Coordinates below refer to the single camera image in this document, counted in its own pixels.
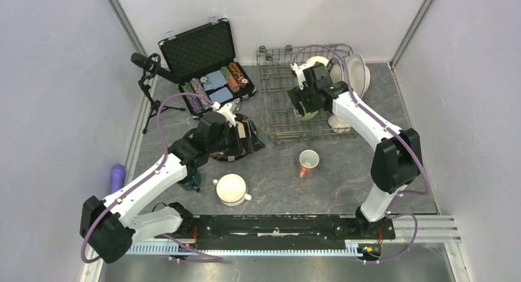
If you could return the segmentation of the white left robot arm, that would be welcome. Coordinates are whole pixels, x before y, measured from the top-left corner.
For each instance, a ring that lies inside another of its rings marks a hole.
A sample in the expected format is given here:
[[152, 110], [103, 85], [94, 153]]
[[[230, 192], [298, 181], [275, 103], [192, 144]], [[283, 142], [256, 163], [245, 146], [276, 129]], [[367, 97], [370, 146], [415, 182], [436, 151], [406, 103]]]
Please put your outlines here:
[[204, 115], [197, 127], [168, 146], [163, 155], [142, 175], [116, 192], [99, 199], [88, 198], [82, 206], [80, 235], [82, 251], [91, 247], [97, 257], [85, 263], [119, 260], [135, 243], [164, 233], [188, 236], [191, 218], [167, 206], [141, 214], [141, 210], [164, 190], [188, 178], [210, 158], [238, 160], [265, 147], [257, 128], [243, 114], [218, 111]]

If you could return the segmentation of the dark striped plate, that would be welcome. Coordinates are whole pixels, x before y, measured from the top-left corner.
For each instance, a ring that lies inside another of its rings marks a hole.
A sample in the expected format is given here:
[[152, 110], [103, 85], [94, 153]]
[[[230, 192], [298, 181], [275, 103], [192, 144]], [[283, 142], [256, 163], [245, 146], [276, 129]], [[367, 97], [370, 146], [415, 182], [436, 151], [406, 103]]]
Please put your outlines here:
[[235, 115], [235, 123], [235, 128], [228, 134], [225, 151], [210, 155], [212, 159], [233, 162], [253, 153], [253, 148], [248, 144], [252, 135], [257, 135], [255, 124], [249, 117], [240, 113]]

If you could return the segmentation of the small white cup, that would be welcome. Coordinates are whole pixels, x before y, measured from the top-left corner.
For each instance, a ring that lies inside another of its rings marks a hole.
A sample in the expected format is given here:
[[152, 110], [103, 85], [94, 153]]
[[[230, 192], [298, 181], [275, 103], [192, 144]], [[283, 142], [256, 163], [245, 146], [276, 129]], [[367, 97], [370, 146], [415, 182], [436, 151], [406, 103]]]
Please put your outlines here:
[[335, 133], [345, 133], [351, 130], [351, 125], [335, 114], [330, 115], [327, 122]]

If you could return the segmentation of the black poker chip case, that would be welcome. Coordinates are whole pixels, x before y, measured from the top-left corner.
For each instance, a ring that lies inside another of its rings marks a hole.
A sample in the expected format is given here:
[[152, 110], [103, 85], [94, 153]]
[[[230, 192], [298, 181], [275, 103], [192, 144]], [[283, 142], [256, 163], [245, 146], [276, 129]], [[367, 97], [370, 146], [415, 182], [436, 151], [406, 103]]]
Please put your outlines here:
[[211, 22], [158, 41], [158, 47], [173, 81], [181, 92], [193, 78], [208, 77], [212, 72], [221, 72], [222, 67], [235, 63], [247, 84], [238, 82], [239, 90], [231, 91], [232, 97], [223, 101], [242, 102], [253, 97], [257, 88], [238, 62], [233, 33], [228, 18], [213, 18]]

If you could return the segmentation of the white two-handled soup cup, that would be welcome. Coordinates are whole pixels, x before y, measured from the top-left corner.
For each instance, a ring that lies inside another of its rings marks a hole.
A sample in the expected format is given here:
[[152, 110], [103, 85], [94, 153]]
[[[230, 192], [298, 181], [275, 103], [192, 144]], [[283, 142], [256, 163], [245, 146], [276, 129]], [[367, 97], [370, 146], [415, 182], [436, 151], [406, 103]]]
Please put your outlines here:
[[218, 199], [226, 206], [238, 206], [244, 201], [252, 200], [245, 180], [237, 174], [227, 174], [220, 179], [214, 179], [213, 184]]

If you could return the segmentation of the black microphone on tripod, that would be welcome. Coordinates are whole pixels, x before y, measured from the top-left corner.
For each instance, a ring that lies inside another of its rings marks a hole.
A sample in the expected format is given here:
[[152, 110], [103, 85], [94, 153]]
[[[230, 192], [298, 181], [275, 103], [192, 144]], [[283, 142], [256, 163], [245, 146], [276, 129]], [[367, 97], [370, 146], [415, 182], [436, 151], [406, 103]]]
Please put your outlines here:
[[152, 81], [157, 77], [164, 77], [170, 74], [170, 72], [161, 66], [161, 57], [157, 53], [153, 53], [148, 57], [135, 52], [130, 57], [131, 62], [137, 67], [143, 70], [143, 74], [141, 78], [138, 80], [138, 85], [141, 91], [143, 92], [145, 98], [150, 102], [149, 114], [146, 119], [145, 126], [142, 130], [142, 134], [147, 133], [148, 126], [152, 120], [152, 118], [156, 117], [157, 114], [165, 112], [170, 109], [178, 110], [185, 112], [186, 108], [183, 107], [174, 107], [174, 106], [165, 106], [162, 110], [159, 109], [161, 105], [160, 100], [155, 100], [152, 97], [151, 89], [152, 89]]

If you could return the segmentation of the orange mug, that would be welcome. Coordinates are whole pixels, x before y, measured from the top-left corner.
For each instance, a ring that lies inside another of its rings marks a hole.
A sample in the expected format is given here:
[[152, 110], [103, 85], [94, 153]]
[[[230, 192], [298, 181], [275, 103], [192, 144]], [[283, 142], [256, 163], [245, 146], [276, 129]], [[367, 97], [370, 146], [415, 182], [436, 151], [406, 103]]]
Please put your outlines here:
[[314, 170], [319, 164], [319, 155], [317, 152], [307, 149], [299, 155], [300, 174], [299, 178]]

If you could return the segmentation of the dark green mug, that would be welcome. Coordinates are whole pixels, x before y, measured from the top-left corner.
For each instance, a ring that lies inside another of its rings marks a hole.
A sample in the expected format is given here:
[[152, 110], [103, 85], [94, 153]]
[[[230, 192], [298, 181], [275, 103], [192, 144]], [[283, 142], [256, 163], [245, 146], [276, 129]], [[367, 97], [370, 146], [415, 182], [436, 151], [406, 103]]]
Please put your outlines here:
[[195, 191], [199, 193], [202, 176], [198, 171], [194, 171], [188, 174], [184, 179], [178, 182], [178, 184], [187, 191]]

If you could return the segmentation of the light green mug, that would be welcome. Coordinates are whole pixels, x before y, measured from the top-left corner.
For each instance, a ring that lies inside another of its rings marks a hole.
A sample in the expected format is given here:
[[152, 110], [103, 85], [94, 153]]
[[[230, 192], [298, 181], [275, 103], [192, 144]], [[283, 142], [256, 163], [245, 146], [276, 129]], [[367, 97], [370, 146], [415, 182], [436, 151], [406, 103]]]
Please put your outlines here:
[[319, 111], [308, 112], [302, 103], [299, 103], [299, 106], [296, 106], [293, 110], [294, 115], [300, 121], [308, 121], [310, 119], [313, 119], [319, 113]]

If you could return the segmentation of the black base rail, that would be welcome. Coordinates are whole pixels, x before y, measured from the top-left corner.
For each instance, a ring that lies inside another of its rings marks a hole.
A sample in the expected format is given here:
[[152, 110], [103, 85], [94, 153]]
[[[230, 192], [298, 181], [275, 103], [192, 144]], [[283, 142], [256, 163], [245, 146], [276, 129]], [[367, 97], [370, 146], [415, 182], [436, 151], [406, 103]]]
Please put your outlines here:
[[171, 235], [193, 239], [197, 249], [258, 251], [342, 249], [347, 240], [396, 238], [390, 219], [367, 227], [352, 215], [339, 214], [202, 214], [182, 221]]

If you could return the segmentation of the white scalloped bowl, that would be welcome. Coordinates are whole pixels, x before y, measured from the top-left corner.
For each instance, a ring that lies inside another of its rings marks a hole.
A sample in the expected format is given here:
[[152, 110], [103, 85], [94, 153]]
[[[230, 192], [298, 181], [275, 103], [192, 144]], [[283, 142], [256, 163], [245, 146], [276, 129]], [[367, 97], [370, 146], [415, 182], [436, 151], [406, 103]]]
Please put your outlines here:
[[327, 64], [329, 63], [329, 59], [326, 57], [322, 57], [322, 56], [313, 56], [305, 62], [305, 67], [306, 68], [311, 67], [311, 66], [315, 65], [316, 63], [320, 63], [322, 65], [327, 66]]

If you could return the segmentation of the white plain plate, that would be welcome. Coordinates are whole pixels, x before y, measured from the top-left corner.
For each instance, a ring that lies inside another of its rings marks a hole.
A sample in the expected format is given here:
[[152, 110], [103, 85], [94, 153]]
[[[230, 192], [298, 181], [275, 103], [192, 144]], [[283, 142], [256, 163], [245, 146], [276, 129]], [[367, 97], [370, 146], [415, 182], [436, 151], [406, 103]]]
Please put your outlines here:
[[353, 91], [362, 98], [369, 88], [370, 71], [360, 53], [354, 53], [347, 58], [347, 72]]

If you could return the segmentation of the teal rimmed patterned plate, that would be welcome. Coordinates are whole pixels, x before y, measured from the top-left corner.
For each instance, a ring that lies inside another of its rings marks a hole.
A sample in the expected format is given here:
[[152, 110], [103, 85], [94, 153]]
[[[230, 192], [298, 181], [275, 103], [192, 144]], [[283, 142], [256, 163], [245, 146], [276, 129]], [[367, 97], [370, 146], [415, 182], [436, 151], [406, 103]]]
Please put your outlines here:
[[331, 58], [326, 65], [326, 69], [333, 83], [344, 81], [342, 65], [338, 58]]

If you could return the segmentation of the purple cylinder object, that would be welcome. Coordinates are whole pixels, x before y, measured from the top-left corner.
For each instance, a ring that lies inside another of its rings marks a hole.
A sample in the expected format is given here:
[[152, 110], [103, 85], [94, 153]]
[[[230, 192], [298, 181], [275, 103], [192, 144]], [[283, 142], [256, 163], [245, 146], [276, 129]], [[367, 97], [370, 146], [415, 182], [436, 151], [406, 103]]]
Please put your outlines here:
[[122, 189], [125, 184], [127, 171], [124, 165], [117, 164], [111, 170], [111, 193]]

